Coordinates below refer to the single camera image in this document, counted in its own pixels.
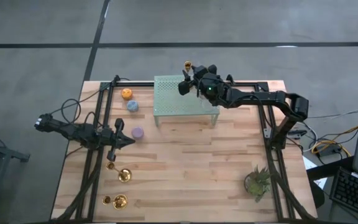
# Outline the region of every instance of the blue ball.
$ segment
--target blue ball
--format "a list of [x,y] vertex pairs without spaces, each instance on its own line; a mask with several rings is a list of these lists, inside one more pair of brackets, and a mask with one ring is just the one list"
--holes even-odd
[[127,103],[127,109],[130,111],[130,112],[136,112],[139,110],[139,104],[134,101],[134,100],[130,100],[128,101]]

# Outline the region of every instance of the orange ball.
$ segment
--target orange ball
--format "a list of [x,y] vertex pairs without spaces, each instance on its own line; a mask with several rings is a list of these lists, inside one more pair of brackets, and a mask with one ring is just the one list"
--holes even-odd
[[129,88],[125,88],[121,90],[121,96],[123,97],[124,100],[132,99],[132,90]]

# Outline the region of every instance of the black keyboard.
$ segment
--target black keyboard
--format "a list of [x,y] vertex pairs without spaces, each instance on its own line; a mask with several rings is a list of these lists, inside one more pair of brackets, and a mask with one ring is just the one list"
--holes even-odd
[[358,177],[340,168],[334,178],[330,199],[358,212]]

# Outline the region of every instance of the wooden tabletop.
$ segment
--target wooden tabletop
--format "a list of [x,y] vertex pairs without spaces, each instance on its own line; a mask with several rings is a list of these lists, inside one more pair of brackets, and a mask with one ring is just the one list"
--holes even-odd
[[[81,99],[98,91],[100,82],[85,82]],[[270,91],[283,90],[283,81],[268,81]],[[240,87],[242,91],[252,91]],[[118,169],[130,169],[132,180],[118,181],[117,172],[107,170],[104,151],[94,222],[272,222],[277,221],[272,193],[256,203],[244,189],[244,177],[254,167],[267,166],[265,146],[256,106],[236,109],[221,108],[216,126],[210,116],[160,118],[159,127],[153,117],[153,87],[133,87],[139,111],[126,110],[120,96],[122,88],[114,88],[109,125],[116,118],[125,122],[124,134],[141,126],[145,136],[135,144],[116,151]],[[106,104],[105,91],[102,115]],[[94,111],[97,95],[81,103],[79,121]],[[283,114],[274,108],[277,123]],[[68,153],[79,147],[71,142]],[[291,191],[313,216],[317,217],[305,165],[299,148],[287,145],[283,150]],[[86,149],[70,155],[64,163],[52,218],[61,215],[78,193],[86,158]],[[84,214],[88,212],[88,197]],[[124,194],[128,205],[116,210],[102,203],[105,196]],[[285,197],[280,190],[285,217]]]

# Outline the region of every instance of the gold cup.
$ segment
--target gold cup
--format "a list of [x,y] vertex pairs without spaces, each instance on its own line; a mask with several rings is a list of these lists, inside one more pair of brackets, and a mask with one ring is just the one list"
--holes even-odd
[[186,72],[189,73],[190,69],[191,69],[191,62],[189,62],[189,61],[185,62],[185,70],[186,70]]
[[104,198],[103,198],[103,204],[104,205],[108,205],[108,204],[110,204],[111,203],[111,197],[110,196],[105,196]]
[[118,179],[122,183],[126,183],[132,179],[132,172],[129,169],[117,170],[116,165],[113,162],[106,164],[108,170],[115,170],[118,172]]
[[128,198],[125,195],[117,195],[112,201],[112,205],[117,210],[122,210],[127,207]]

